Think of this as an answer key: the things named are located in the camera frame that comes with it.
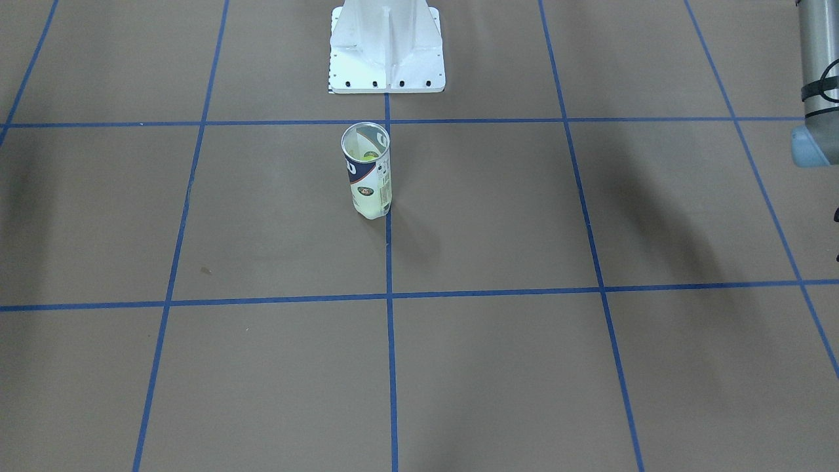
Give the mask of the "clear tennis ball can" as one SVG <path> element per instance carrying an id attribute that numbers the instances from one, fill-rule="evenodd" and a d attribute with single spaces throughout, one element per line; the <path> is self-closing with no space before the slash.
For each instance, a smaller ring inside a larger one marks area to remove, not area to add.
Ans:
<path id="1" fill-rule="evenodd" d="M 391 185 L 390 136 L 386 129 L 373 122 L 351 125 L 341 137 L 353 205 L 362 217 L 378 219 L 390 210 Z M 377 161 L 362 163 L 365 151 L 377 151 Z"/>

